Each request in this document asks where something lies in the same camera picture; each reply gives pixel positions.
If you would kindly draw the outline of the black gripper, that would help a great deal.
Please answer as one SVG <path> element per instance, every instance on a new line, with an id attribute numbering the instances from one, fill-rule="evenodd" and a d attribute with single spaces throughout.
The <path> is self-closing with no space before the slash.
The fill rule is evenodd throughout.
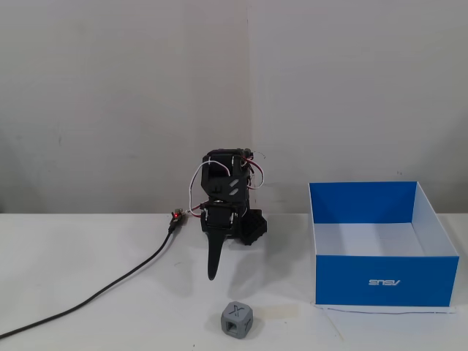
<path id="1" fill-rule="evenodd" d="M 216 277 L 227 238 L 238 235 L 238 209 L 231 203 L 208 201 L 201 206 L 201 227 L 208 239 L 208 278 Z"/>

